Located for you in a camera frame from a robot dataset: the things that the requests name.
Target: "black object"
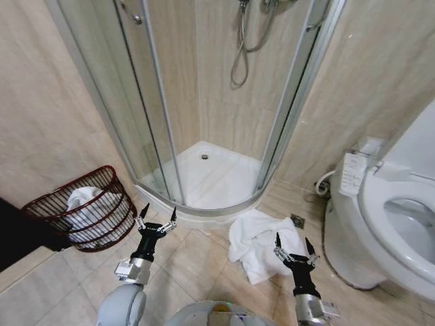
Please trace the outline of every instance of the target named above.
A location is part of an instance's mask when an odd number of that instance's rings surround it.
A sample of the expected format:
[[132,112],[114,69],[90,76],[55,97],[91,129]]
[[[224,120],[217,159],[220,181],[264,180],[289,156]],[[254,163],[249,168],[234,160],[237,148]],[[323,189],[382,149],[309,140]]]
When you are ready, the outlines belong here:
[[[139,214],[141,219],[144,219],[150,204],[147,204],[145,208]],[[177,219],[176,207],[174,208],[171,216],[171,222],[175,222]],[[159,230],[163,225],[159,223],[145,223],[145,228],[139,228],[139,233],[142,235],[141,242],[137,247],[137,250],[131,254],[130,258],[141,258],[150,262],[154,261],[154,251],[158,239],[167,235],[166,232]]]
[[40,246],[53,251],[70,247],[68,238],[50,225],[27,218],[18,208],[0,198],[0,272]]
[[[276,246],[281,248],[281,239],[277,233]],[[309,242],[308,238],[305,238],[307,244],[307,251],[309,255],[314,255],[314,247]],[[283,263],[286,267],[292,270],[294,279],[293,295],[298,294],[311,294],[321,299],[320,293],[315,289],[315,285],[311,280],[310,272],[314,270],[314,264],[309,261],[308,257],[295,255],[290,253],[292,260],[284,260]]]
[[304,229],[305,226],[305,219],[303,217],[300,217],[296,214],[291,214],[290,219],[292,219],[293,224],[296,228],[300,228],[301,230]]

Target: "beige tile floor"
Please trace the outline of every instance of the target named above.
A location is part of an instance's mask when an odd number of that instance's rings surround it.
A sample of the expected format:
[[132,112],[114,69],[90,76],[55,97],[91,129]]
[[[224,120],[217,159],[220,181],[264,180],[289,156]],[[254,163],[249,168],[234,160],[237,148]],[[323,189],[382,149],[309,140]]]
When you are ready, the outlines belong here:
[[[324,202],[275,180],[259,209],[276,218],[291,213],[304,217],[300,235],[308,236],[321,253]],[[158,222],[169,218],[156,213],[149,217]],[[54,255],[0,295],[0,325],[94,325],[101,301],[120,284],[113,275],[117,261],[129,256],[138,241],[133,230],[101,253],[67,249]],[[145,324],[162,325],[186,304],[210,299],[243,305],[278,325],[296,325],[293,280],[274,276],[251,286],[241,265],[228,261],[228,245],[228,230],[198,231],[182,225],[158,242],[145,288]],[[48,284],[47,274],[54,284]],[[393,283],[368,292],[354,290],[337,279],[322,258],[313,281],[323,299],[334,302],[341,312],[333,325],[435,325],[435,304]]]

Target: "floor drain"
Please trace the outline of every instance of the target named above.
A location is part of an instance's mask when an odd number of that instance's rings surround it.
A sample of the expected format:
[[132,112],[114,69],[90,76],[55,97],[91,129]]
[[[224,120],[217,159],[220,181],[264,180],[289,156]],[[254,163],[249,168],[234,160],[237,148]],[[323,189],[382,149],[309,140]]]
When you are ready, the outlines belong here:
[[304,229],[305,219],[303,217],[292,214],[292,215],[290,215],[290,219],[292,219],[294,226],[296,226],[297,228],[300,228],[301,230]]

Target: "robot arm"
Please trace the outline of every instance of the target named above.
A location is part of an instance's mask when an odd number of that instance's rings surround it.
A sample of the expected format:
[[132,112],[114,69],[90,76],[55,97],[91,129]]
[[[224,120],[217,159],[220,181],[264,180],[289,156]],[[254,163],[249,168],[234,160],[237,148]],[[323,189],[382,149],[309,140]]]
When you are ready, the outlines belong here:
[[154,250],[158,239],[172,232],[177,224],[175,209],[170,222],[165,225],[144,223],[148,204],[136,218],[138,230],[142,235],[137,250],[130,259],[121,261],[115,269],[119,280],[128,284],[114,289],[103,301],[98,311],[97,326],[137,326],[145,309],[146,294],[143,286],[150,278],[150,268],[154,261]]
[[292,270],[295,288],[293,290],[296,301],[296,318],[298,325],[320,326],[329,325],[329,320],[338,316],[338,310],[334,304],[322,302],[320,293],[316,290],[311,280],[310,272],[315,268],[316,256],[313,245],[305,238],[309,256],[287,253],[281,248],[281,240],[277,233],[275,242],[275,255]]

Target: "towel on floor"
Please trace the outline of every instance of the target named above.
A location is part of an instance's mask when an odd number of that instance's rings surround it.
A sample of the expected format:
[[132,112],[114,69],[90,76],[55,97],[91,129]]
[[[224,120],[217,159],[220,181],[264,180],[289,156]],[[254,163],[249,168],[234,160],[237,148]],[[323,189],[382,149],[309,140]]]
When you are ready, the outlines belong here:
[[273,252],[277,232],[283,249],[288,253],[305,255],[305,248],[299,234],[293,221],[288,217],[274,219],[263,212],[252,209],[237,217],[230,227],[231,246],[228,258],[232,262],[241,261],[253,285],[277,273],[282,275],[292,273]]

